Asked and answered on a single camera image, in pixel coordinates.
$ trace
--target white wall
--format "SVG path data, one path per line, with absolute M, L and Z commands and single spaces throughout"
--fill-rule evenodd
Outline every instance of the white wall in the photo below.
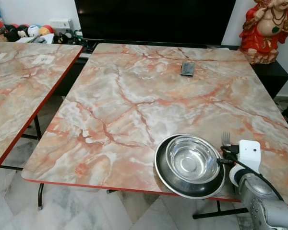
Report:
M 245 13 L 255 6 L 253 0 L 236 0 L 222 44 L 239 45 L 239 34 L 245 20 Z M 0 12 L 5 23 L 49 24 L 49 19 L 71 18 L 74 29 L 80 28 L 74 0 L 0 0 Z M 278 62 L 288 73 L 288 39 L 279 46 Z M 288 82 L 279 95 L 288 96 Z

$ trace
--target black cable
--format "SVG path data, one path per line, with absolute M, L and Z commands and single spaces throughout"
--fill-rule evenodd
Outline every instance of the black cable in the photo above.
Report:
M 247 166 L 247 165 L 243 164 L 242 162 L 236 160 L 231 154 L 228 153 L 227 156 L 230 157 L 235 163 L 241 165 L 242 167 L 246 168 L 247 170 L 250 170 L 250 172 L 252 172 L 255 176 L 257 176 L 260 179 L 262 179 L 273 190 L 273 192 L 276 194 L 278 199 L 280 199 L 281 201 L 284 201 L 284 199 L 282 198 L 280 193 L 276 190 L 276 188 L 274 188 L 274 186 L 267 179 L 265 179 L 261 174 L 255 172 L 249 166 Z

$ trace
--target fork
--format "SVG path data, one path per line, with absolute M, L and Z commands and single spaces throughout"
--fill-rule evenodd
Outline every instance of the fork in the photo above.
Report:
M 222 135 L 222 145 L 223 145 L 223 146 L 231 146 L 231 143 L 230 143 L 230 133 L 229 133 L 229 132 L 223 132 L 223 135 Z

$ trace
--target red table edge trim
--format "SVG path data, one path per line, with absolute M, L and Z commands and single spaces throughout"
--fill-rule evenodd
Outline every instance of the red table edge trim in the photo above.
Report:
M 3 161 L 5 160 L 5 158 L 8 156 L 8 154 L 10 153 L 10 151 L 12 150 L 12 148 L 14 147 L 14 145 L 17 143 L 17 141 L 20 139 L 21 135 L 25 132 L 25 130 L 28 128 L 28 126 L 31 124 L 31 122 L 33 121 L 34 117 L 37 115 L 37 113 L 41 110 L 41 108 L 44 106 L 44 104 L 47 102 L 47 100 L 49 99 L 49 97 L 52 95 L 52 93 L 55 91 L 55 89 L 57 88 L 57 86 L 61 83 L 61 81 L 63 80 L 63 78 L 65 77 L 65 75 L 68 73 L 68 71 L 71 69 L 71 67 L 73 66 L 73 64 L 76 62 L 76 60 L 78 59 L 78 57 L 80 56 L 80 54 L 83 51 L 83 47 L 81 47 L 79 53 L 75 56 L 75 58 L 72 60 L 72 62 L 70 63 L 70 65 L 66 68 L 66 70 L 63 72 L 62 76 L 57 80 L 57 82 L 54 84 L 54 86 L 52 87 L 52 89 L 49 91 L 49 93 L 46 95 L 46 97 L 44 98 L 44 100 L 41 102 L 41 104 L 37 107 L 37 109 L 33 112 L 33 114 L 31 115 L 31 117 L 28 119 L 28 121 L 25 123 L 25 125 L 23 126 L 23 128 L 19 131 L 19 133 L 17 134 L 17 136 L 14 138 L 14 140 L 10 143 L 10 145 L 8 146 L 8 148 L 5 150 L 5 152 L 3 153 L 3 155 L 0 157 L 0 166 L 3 163 Z
M 165 192 L 153 192 L 153 191 L 146 191 L 146 190 L 137 190 L 137 189 L 129 189 L 129 188 L 114 188 L 114 187 L 106 187 L 106 186 L 92 186 L 92 185 L 85 185 L 85 184 L 69 184 L 69 183 L 59 183 L 59 182 L 48 182 L 48 181 L 35 181 L 23 178 L 25 181 L 34 182 L 34 183 L 42 183 L 42 184 L 56 184 L 56 185 L 64 185 L 64 186 L 73 186 L 73 187 L 85 187 L 85 188 L 99 188 L 99 189 L 111 189 L 111 190 L 120 190 L 120 191 L 127 191 L 127 192 L 140 192 L 140 193 L 150 193 L 150 194 L 159 194 L 159 195 L 170 195 L 170 196 L 179 196 L 175 193 L 165 193 Z M 208 200 L 219 200 L 219 201 L 227 201 L 227 202 L 235 202 L 241 203 L 240 200 L 237 199 L 226 199 L 226 198 L 219 198 L 219 197 L 210 197 Z

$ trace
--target gold necklace on statue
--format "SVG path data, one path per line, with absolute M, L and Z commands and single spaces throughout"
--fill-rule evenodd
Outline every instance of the gold necklace on statue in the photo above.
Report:
M 286 18 L 286 11 L 284 11 L 283 15 L 280 18 L 277 18 L 275 16 L 273 8 L 271 8 L 271 13 L 272 13 L 272 16 L 273 16 L 272 21 L 276 25 L 276 26 L 273 27 L 272 33 L 277 33 L 279 31 L 279 29 L 280 29 L 278 26 L 280 26 L 284 22 L 284 19 Z

